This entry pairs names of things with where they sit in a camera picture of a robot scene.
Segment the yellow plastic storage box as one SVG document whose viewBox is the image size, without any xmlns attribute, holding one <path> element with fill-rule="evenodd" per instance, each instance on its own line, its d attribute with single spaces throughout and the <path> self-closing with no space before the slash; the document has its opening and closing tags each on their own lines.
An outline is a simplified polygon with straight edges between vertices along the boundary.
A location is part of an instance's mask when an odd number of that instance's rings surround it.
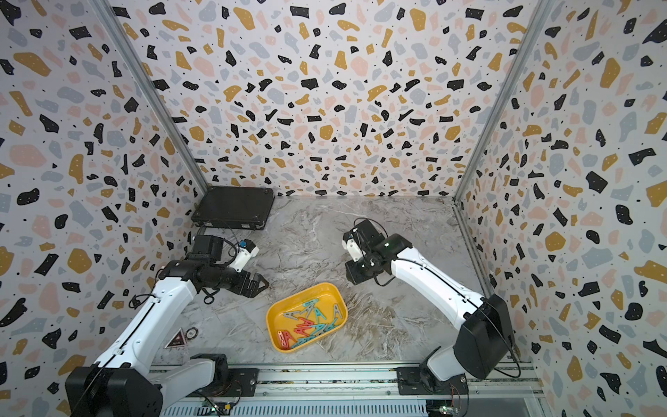
<svg viewBox="0 0 667 417">
<path fill-rule="evenodd" d="M 315 344 L 342 328 L 347 306 L 332 283 L 319 283 L 274 303 L 266 314 L 269 340 L 283 354 Z"/>
</svg>

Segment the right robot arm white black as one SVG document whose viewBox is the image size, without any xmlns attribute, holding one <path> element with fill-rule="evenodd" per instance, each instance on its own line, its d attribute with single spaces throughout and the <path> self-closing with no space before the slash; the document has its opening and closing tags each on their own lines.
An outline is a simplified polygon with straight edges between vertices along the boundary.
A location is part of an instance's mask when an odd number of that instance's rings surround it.
<svg viewBox="0 0 667 417">
<path fill-rule="evenodd" d="M 439 347 L 420 364 L 422 384 L 434 392 L 446 382 L 471 375 L 486 379 L 500 362 L 518 362 L 507 303 L 485 297 L 438 269 L 401 235 L 385 236 L 364 218 L 342 236 L 347 279 L 354 285 L 391 275 L 422 294 L 458 331 L 450 347 Z"/>
</svg>

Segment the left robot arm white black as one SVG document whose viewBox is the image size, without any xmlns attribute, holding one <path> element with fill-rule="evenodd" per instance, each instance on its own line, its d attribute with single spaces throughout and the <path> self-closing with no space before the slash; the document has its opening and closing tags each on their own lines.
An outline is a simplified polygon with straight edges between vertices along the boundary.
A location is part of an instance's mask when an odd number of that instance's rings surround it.
<svg viewBox="0 0 667 417">
<path fill-rule="evenodd" d="M 92 365 L 69 374 L 65 390 L 72 415 L 158 416 L 197 390 L 222 392 L 231 386 L 223 354 L 198 354 L 163 375 L 149 374 L 176 320 L 199 294 L 207 301 L 221 290 L 254 298 L 269 286 L 262 275 L 245 269 L 259 252 L 253 241 L 236 243 L 229 262 L 222 261 L 225 243 L 218 236 L 196 236 L 184 259 L 160 270 L 123 333 Z"/>
</svg>

